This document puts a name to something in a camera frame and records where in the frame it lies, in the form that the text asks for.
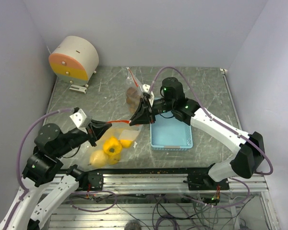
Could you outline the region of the yellow bell pepper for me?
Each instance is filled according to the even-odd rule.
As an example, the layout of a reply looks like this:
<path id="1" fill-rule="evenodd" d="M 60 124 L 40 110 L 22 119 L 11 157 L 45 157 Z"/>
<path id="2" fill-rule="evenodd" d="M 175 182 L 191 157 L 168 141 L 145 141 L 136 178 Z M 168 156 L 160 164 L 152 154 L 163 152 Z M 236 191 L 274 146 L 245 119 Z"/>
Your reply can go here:
<path id="1" fill-rule="evenodd" d="M 108 156 L 111 156 L 120 154 L 123 147 L 120 144 L 119 140 L 116 137 L 112 136 L 104 142 L 102 149 Z"/>

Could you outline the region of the brown round fruit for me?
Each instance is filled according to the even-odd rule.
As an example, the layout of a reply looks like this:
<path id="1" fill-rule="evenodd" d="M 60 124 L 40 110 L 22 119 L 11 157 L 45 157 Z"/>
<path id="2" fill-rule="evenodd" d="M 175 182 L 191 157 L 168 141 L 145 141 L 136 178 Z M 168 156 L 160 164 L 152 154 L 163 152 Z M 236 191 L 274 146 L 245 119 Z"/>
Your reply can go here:
<path id="1" fill-rule="evenodd" d="M 126 96 L 127 97 L 131 97 L 131 98 L 138 98 L 139 97 L 139 93 L 137 88 L 134 87 L 129 87 L 126 91 Z"/>

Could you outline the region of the yellow lemon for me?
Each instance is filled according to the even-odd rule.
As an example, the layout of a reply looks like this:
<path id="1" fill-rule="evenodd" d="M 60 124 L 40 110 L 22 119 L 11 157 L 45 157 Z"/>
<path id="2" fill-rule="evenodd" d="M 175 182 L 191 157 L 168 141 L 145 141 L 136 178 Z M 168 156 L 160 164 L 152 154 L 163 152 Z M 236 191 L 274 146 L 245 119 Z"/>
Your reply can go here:
<path id="1" fill-rule="evenodd" d="M 108 155 L 103 150 L 94 151 L 89 159 L 89 165 L 94 168 L 102 168 L 107 165 Z"/>

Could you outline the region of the clear orange zip top bag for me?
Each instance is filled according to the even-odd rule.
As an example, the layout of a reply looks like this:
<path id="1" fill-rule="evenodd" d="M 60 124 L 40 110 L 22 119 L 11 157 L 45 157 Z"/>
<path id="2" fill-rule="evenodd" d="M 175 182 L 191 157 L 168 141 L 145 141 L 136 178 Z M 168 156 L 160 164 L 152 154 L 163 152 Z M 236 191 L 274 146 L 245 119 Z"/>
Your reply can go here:
<path id="1" fill-rule="evenodd" d="M 134 114 L 137 110 L 140 98 L 143 96 L 142 86 L 143 84 L 136 78 L 135 74 L 129 67 L 126 68 L 126 80 L 125 80 L 125 95 L 126 104 L 128 106 L 130 114 Z"/>

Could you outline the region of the orange fruit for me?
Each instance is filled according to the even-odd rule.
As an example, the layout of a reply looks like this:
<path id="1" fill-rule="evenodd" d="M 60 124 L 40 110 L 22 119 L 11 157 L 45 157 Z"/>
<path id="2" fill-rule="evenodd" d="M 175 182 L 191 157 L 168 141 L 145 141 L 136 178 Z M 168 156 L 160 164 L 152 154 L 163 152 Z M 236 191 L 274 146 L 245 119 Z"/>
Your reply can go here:
<path id="1" fill-rule="evenodd" d="M 125 149 L 130 148 L 132 143 L 133 143 L 132 140 L 125 140 L 125 139 L 120 139 L 119 142 L 122 145 L 122 147 L 125 148 Z"/>
<path id="2" fill-rule="evenodd" d="M 121 155 L 120 154 L 111 155 L 111 156 L 108 157 L 108 164 L 109 165 L 114 165 L 114 164 L 117 164 L 120 160 L 121 160 Z"/>

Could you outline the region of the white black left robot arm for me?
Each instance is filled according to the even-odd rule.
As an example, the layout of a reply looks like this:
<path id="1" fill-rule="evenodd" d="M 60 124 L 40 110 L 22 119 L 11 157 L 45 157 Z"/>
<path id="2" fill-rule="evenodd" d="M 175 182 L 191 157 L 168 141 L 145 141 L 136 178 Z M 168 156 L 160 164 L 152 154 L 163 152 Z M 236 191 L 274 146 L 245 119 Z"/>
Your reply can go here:
<path id="1" fill-rule="evenodd" d="M 86 131 L 74 128 L 62 133 L 56 124 L 41 127 L 35 138 L 33 154 L 27 160 L 22 172 L 24 183 L 8 213 L 0 223 L 0 230 L 40 230 L 53 211 L 74 191 L 90 186 L 88 173 L 77 165 L 67 169 L 56 188 L 42 199 L 45 189 L 60 171 L 60 158 L 85 142 L 96 146 L 96 142 L 112 126 L 109 122 L 91 120 Z"/>

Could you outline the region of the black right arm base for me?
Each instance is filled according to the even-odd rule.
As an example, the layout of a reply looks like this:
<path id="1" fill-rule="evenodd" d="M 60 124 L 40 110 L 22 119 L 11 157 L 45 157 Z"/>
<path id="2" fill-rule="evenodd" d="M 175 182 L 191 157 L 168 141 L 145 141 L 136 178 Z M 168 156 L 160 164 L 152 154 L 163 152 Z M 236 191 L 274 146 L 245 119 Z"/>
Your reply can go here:
<path id="1" fill-rule="evenodd" d="M 221 180 L 220 182 L 215 182 L 208 175 L 208 171 L 213 165 L 214 163 L 208 167 L 186 168 L 188 176 L 183 182 L 188 185 L 190 191 L 217 190 L 217 188 L 219 188 L 221 191 L 229 190 L 227 178 Z"/>

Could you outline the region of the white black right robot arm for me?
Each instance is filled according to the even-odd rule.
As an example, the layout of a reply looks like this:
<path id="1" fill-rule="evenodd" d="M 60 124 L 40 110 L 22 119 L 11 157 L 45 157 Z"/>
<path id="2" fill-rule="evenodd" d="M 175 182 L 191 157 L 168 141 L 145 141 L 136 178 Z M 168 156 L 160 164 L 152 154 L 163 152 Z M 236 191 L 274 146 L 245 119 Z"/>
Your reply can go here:
<path id="1" fill-rule="evenodd" d="M 138 88 L 141 97 L 130 126 L 152 124 L 157 115 L 171 112 L 177 120 L 204 131 L 233 153 L 233 157 L 209 166 L 202 177 L 206 189 L 214 189 L 220 181 L 232 176 L 249 179 L 264 160 L 264 141 L 260 133 L 249 134 L 214 116 L 199 102 L 185 96 L 183 85 L 177 78 L 168 77 L 162 81 L 160 99 L 154 98 L 150 85 Z"/>

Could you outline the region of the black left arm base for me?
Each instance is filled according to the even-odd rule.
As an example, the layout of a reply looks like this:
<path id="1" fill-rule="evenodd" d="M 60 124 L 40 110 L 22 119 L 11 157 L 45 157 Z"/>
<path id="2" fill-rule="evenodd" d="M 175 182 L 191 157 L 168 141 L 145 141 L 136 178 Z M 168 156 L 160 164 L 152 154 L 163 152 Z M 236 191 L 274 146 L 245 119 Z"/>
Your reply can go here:
<path id="1" fill-rule="evenodd" d="M 104 178 L 98 171 L 85 172 L 73 165 L 66 171 L 78 182 L 79 186 L 76 191 L 101 191 L 103 188 Z"/>

